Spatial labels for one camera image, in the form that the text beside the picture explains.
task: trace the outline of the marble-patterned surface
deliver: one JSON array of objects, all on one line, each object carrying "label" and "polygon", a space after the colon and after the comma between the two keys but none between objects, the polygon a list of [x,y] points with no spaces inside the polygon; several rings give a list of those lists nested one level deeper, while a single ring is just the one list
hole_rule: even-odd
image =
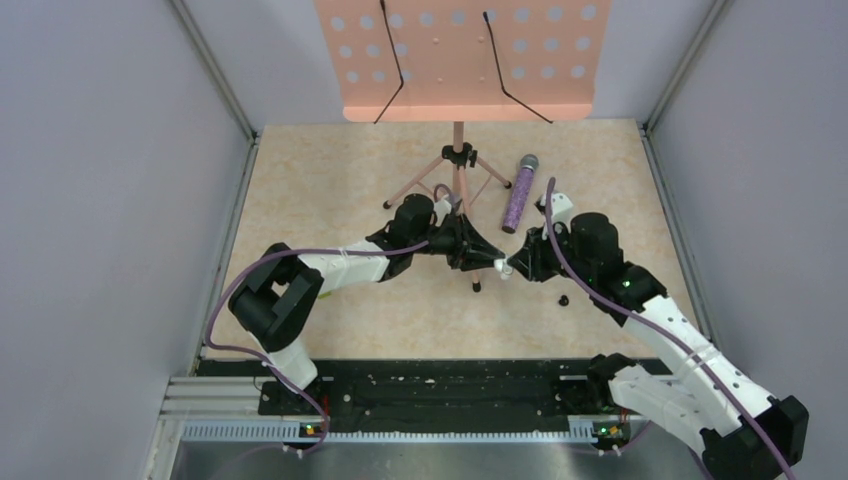
[{"label": "marble-patterned surface", "polygon": [[[394,214],[381,207],[383,201],[451,143],[451,136],[447,123],[267,127],[227,282],[274,242],[292,248],[337,247],[380,229]],[[572,199],[577,213],[600,211],[610,217],[625,258],[650,269],[694,319],[633,121],[473,123],[466,125],[465,136],[510,179],[524,154],[536,154],[541,167],[528,203],[555,176],[558,190]],[[487,177],[482,168],[469,169],[472,195]],[[431,187],[438,182],[450,185],[448,163],[425,179]],[[502,232],[509,195],[492,179],[471,218],[489,241],[513,253],[524,231],[543,220],[528,207],[518,233]],[[572,282],[554,278],[531,284],[518,275],[504,282],[491,270],[482,279],[483,291],[475,294],[470,274],[450,270],[443,258],[417,256],[390,282],[348,287],[316,302],[302,336],[314,358],[653,356]],[[571,298],[568,307],[557,304],[563,293]],[[215,325],[214,338],[254,346],[228,311]]]}]

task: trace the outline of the music stand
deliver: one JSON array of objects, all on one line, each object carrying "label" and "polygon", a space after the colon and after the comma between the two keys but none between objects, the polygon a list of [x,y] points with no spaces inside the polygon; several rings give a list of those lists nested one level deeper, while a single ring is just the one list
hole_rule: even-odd
[{"label": "music stand", "polygon": [[[452,187],[470,217],[476,195],[471,198],[468,192],[467,167],[479,163],[504,187],[512,184],[464,141],[464,122],[578,120],[592,110],[611,0],[314,4],[345,118],[453,122],[452,144],[384,208],[416,184],[424,186],[423,178],[448,160],[454,165]],[[477,272],[472,279],[479,291]]]}]

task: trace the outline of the microphone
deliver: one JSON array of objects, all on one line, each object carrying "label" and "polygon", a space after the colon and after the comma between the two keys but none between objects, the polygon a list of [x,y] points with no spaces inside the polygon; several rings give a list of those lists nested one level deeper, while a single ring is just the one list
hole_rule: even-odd
[{"label": "microphone", "polygon": [[533,186],[533,176],[539,168],[539,159],[536,155],[527,154],[519,162],[518,175],[513,182],[512,196],[506,205],[503,226],[501,229],[506,233],[515,233],[521,215],[524,214],[524,204],[530,195],[530,187]]}]

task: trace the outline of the gray floor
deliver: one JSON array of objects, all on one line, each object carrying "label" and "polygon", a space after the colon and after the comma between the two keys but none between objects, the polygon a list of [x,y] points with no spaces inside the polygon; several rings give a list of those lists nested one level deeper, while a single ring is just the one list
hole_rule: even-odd
[{"label": "gray floor", "polygon": [[[255,443],[184,443],[172,480],[209,480]],[[621,457],[580,455],[562,444],[330,444],[298,460],[264,450],[219,472],[236,479],[699,479],[687,448],[653,428]]]}]

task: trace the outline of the white wall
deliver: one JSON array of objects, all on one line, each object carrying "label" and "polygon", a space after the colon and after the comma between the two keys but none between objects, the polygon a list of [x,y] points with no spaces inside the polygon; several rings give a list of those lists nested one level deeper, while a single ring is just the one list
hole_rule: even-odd
[{"label": "white wall", "polygon": [[845,478],[848,3],[737,1],[656,135],[725,353],[810,410]]},{"label": "white wall", "polygon": [[246,152],[165,1],[0,2],[0,477],[139,477]]},{"label": "white wall", "polygon": [[[253,128],[345,121],[311,0],[186,3]],[[712,3],[615,0],[592,115],[646,120]]]}]

